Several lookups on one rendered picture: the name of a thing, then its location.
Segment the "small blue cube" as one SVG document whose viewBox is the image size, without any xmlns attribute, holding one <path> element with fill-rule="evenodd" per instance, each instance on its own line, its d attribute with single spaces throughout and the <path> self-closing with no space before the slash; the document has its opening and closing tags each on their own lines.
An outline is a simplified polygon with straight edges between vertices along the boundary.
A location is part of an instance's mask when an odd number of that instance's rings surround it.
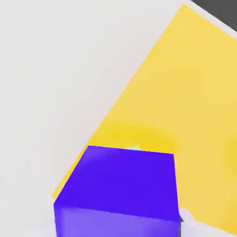
<svg viewBox="0 0 237 237">
<path fill-rule="evenodd" d="M 174 156 L 88 146 L 54 213 L 56 237 L 180 237 Z"/>
</svg>

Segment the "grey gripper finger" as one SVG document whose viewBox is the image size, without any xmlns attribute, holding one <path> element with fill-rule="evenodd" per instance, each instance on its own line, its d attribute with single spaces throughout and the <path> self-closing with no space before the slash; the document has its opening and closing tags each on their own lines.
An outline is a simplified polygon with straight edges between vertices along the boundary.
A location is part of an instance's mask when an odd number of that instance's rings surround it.
<svg viewBox="0 0 237 237">
<path fill-rule="evenodd" d="M 195 220 L 185 208 L 179 209 L 181 222 L 181 237 L 234 237 L 226 231 Z"/>
</svg>

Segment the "large yellow box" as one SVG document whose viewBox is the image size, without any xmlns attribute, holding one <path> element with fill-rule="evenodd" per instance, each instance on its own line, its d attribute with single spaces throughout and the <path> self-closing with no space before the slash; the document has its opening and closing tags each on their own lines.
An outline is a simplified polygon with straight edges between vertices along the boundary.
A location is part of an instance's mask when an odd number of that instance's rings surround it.
<svg viewBox="0 0 237 237">
<path fill-rule="evenodd" d="M 173 154 L 178 206 L 237 237 L 237 40 L 182 5 L 88 146 Z"/>
</svg>

